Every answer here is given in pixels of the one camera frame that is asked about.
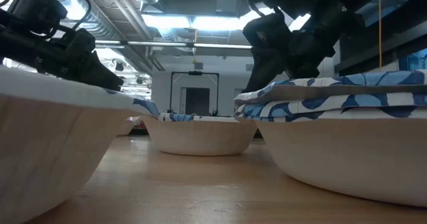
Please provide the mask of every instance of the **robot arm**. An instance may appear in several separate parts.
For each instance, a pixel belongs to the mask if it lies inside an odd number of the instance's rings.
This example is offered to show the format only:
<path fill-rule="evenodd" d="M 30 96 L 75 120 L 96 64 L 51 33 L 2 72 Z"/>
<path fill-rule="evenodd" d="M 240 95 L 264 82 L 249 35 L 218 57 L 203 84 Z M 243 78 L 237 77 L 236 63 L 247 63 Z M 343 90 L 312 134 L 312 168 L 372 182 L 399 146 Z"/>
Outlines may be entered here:
<path fill-rule="evenodd" d="M 85 29 L 61 26 L 66 16 L 67 10 L 57 0 L 14 0 L 8 11 L 0 9 L 0 57 L 40 73 L 120 91 L 123 80 L 92 52 L 95 38 Z M 52 39 L 57 30 L 65 32 L 60 40 Z"/>
<path fill-rule="evenodd" d="M 244 28 L 246 39 L 254 46 L 255 60 L 245 92 L 264 88 L 282 72 L 291 79 L 317 77 L 318 65 L 325 57 L 334 56 L 333 46 L 340 36 L 364 28 L 356 11 L 370 1 L 264 0 L 276 13 L 253 20 Z M 308 13 L 311 17 L 300 30 L 291 32 L 278 7 L 294 19 Z"/>

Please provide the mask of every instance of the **stack of paper bowls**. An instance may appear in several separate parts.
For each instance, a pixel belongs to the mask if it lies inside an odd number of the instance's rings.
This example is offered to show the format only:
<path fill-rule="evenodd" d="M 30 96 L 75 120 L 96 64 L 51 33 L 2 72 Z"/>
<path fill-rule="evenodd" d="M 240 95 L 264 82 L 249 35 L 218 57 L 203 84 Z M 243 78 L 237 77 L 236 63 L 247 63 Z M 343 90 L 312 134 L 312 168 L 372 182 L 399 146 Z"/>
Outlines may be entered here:
<path fill-rule="evenodd" d="M 427 207 L 427 72 L 272 83 L 236 97 L 288 175 L 331 191 Z"/>
<path fill-rule="evenodd" d="M 155 105 L 0 67 L 0 223 L 23 223 L 79 190 L 128 117 Z"/>
<path fill-rule="evenodd" d="M 229 117 L 196 117 L 162 113 L 144 115 L 154 145 L 179 155 L 221 156 L 245 151 L 256 132 L 254 123 Z"/>

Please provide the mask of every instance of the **orange cord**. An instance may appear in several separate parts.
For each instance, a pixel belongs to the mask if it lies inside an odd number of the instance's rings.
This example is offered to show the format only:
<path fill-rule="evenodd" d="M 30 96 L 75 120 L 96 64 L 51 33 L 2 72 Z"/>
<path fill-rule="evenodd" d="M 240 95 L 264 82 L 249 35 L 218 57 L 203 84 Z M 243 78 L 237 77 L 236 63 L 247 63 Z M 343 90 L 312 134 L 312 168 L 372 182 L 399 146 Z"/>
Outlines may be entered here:
<path fill-rule="evenodd" d="M 381 71 L 381 68 L 382 68 L 382 4 L 381 4 L 381 0 L 379 0 L 379 8 L 380 8 L 380 10 L 379 10 L 379 15 L 380 15 L 380 19 L 379 19 L 379 21 L 378 21 L 378 23 L 379 23 L 379 26 L 380 26 L 380 31 L 379 31 L 379 33 L 380 33 L 380 35 L 379 35 L 379 47 L 380 47 L 380 71 Z"/>

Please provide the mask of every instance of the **ceiling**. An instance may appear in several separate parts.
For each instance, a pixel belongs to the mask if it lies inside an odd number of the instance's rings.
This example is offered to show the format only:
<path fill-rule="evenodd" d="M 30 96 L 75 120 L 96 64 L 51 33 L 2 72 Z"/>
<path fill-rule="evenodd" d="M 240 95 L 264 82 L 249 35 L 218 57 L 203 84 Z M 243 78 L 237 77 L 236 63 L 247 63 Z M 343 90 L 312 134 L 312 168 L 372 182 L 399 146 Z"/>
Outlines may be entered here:
<path fill-rule="evenodd" d="M 140 2 L 138 0 L 128 0 L 135 11 L 140 13 Z M 177 3 L 182 3 L 180 0 L 168 0 L 171 4 L 176 6 Z M 129 22 L 126 16 L 122 13 L 120 8 L 112 0 L 93 0 L 99 9 L 105 13 L 107 18 L 124 34 L 128 41 L 143 41 L 145 40 L 135 30 L 133 25 Z M 249 12 L 248 5 L 246 6 L 246 13 Z M 186 15 L 188 18 L 194 18 L 193 15 Z M 286 23 L 290 24 L 292 18 L 286 17 Z M 149 32 L 154 40 L 163 41 L 159 31 L 155 27 L 148 27 Z M 193 30 L 177 28 L 174 30 L 177 35 L 186 41 L 194 41 L 195 33 Z M 243 36 L 241 30 L 233 31 L 212 31 L 212 30 L 198 30 L 197 42 L 200 43 L 219 43 L 219 44 L 233 44 L 233 45 L 249 45 L 246 38 Z M 135 47 L 138 53 L 145 55 L 144 47 Z M 151 52 L 165 71 L 193 71 L 194 52 L 192 49 L 182 51 L 176 48 L 154 48 Z M 235 73 L 240 75 L 250 75 L 246 72 L 246 64 L 253 63 L 250 51 L 244 50 L 230 50 L 230 49 L 197 49 L 196 59 L 205 63 L 205 68 L 208 66 L 209 71 L 221 73 Z"/>
<path fill-rule="evenodd" d="M 234 3 L 234 9 L 227 9 L 229 5 L 224 3 Z M 144 6 L 141 10 L 141 2 L 139 0 L 91 0 L 93 9 L 93 17 L 90 19 L 102 21 L 105 23 L 106 30 L 113 29 L 111 33 L 114 35 L 96 36 L 97 39 L 125 39 L 128 41 L 147 41 L 147 40 L 163 40 L 164 33 L 160 32 L 155 27 L 148 27 L 148 20 L 143 20 L 142 15 L 159 16 L 159 10 L 167 13 L 168 16 L 185 17 L 188 21 L 194 24 L 196 17 L 200 16 L 219 16 L 232 19 L 243 19 L 249 21 L 256 18 L 257 15 L 250 13 L 246 0 L 160 0 L 153 6 Z M 365 10 L 361 10 L 363 14 L 369 18 L 369 15 L 376 16 L 376 5 L 369 5 Z M 293 19 L 285 15 L 287 25 L 290 25 Z M 213 26 L 224 26 L 223 21 L 215 21 Z M 187 28 L 174 28 L 173 34 L 179 40 L 193 42 L 197 39 L 199 43 L 219 43 L 219 44 L 234 44 L 248 45 L 242 31 L 234 29 L 232 31 L 219 30 L 213 31 L 194 30 Z M 129 63 L 130 70 L 125 70 L 129 73 L 147 73 L 151 75 L 155 71 L 193 71 L 194 59 L 197 62 L 204 63 L 203 71 L 218 72 L 218 73 L 233 73 L 236 75 L 249 75 L 246 65 L 253 63 L 250 51 L 232 50 L 232 49 L 176 49 L 176 48 L 145 48 L 142 46 L 126 47 L 125 49 L 116 50 L 123 56 L 125 61 Z"/>

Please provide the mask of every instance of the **door frame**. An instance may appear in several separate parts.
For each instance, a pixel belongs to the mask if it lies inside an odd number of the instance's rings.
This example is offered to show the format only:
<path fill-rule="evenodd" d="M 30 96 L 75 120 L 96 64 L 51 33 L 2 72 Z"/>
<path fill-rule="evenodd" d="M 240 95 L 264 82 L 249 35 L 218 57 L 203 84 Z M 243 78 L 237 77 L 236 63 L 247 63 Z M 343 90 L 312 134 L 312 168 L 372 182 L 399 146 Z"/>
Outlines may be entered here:
<path fill-rule="evenodd" d="M 218 103 L 219 103 L 219 99 L 220 99 L 220 74 L 219 73 L 202 73 L 202 72 L 194 72 L 194 71 L 172 71 L 171 73 L 171 93 L 170 93 L 170 97 L 169 97 L 169 110 L 172 111 L 172 94 L 173 94 L 173 76 L 175 74 L 188 74 L 190 76 L 192 75 L 197 75 L 197 76 L 201 76 L 201 75 L 215 75 L 217 77 L 217 82 L 216 82 L 216 111 L 218 113 Z"/>

